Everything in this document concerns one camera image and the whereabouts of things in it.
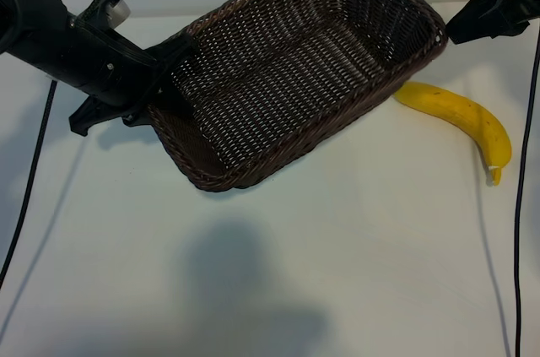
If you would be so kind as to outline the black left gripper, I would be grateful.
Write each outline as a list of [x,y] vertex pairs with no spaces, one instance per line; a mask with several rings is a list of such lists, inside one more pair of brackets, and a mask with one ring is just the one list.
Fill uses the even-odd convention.
[[91,127],[115,118],[125,126],[146,126],[149,105],[193,118],[192,105],[172,78],[175,66],[195,54],[195,41],[186,32],[141,49],[114,30],[70,19],[62,41],[65,69],[58,78],[88,96],[69,117],[73,133],[85,136]]

